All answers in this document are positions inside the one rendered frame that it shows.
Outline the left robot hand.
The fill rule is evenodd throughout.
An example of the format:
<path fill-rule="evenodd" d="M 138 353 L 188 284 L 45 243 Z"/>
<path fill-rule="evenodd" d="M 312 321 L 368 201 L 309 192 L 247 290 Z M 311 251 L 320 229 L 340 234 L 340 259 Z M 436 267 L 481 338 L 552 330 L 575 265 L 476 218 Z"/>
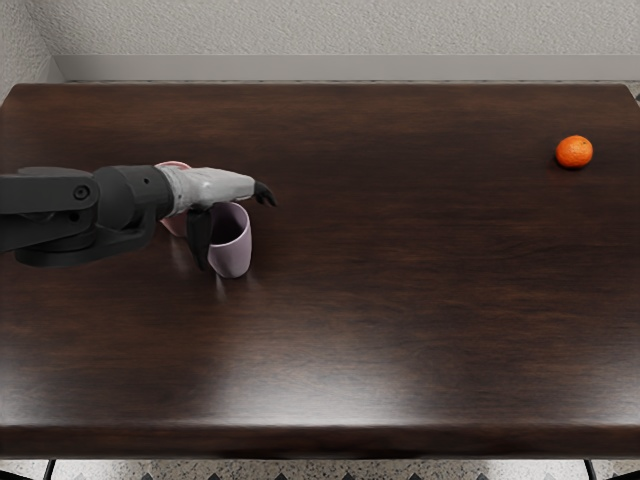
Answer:
<path fill-rule="evenodd" d="M 169 181 L 174 197 L 170 213 L 164 218 L 187 212 L 187 235 L 183 239 L 196 265 L 202 270 L 212 268 L 207 256 L 212 235 L 211 210 L 215 204 L 233 202 L 240 205 L 248 199 L 262 205 L 277 204 L 269 187 L 244 174 L 210 167 L 186 170 L 171 166 L 157 168 Z"/>

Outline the pink cup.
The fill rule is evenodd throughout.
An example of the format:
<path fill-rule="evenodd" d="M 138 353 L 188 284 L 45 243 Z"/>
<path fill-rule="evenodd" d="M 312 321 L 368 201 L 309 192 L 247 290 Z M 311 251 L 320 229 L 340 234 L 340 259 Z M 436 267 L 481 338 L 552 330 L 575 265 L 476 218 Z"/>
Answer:
<path fill-rule="evenodd" d="M 191 166 L 180 161 L 166 161 L 157 164 L 159 166 L 171 166 L 180 170 L 190 169 Z M 174 236 L 185 238 L 187 235 L 187 212 L 183 211 L 171 217 L 161 220 L 162 225 Z"/>

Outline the lilac cup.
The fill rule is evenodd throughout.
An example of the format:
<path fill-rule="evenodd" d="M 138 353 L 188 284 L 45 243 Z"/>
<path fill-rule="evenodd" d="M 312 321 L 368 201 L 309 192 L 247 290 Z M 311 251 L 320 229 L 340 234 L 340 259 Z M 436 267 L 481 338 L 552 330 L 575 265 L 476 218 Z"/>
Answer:
<path fill-rule="evenodd" d="M 217 203 L 211 210 L 212 235 L 207 259 L 223 278 L 239 278 L 250 268 L 252 231 L 248 212 L 233 202 Z"/>

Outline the orange fruit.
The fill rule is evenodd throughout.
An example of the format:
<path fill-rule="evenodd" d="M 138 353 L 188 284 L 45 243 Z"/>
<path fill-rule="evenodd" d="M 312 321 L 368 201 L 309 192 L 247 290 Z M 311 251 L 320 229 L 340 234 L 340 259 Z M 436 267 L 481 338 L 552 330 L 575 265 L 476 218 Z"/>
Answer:
<path fill-rule="evenodd" d="M 568 169 L 580 169 L 590 163 L 594 155 L 591 142 L 580 135 L 562 139 L 555 148 L 558 164 Z"/>

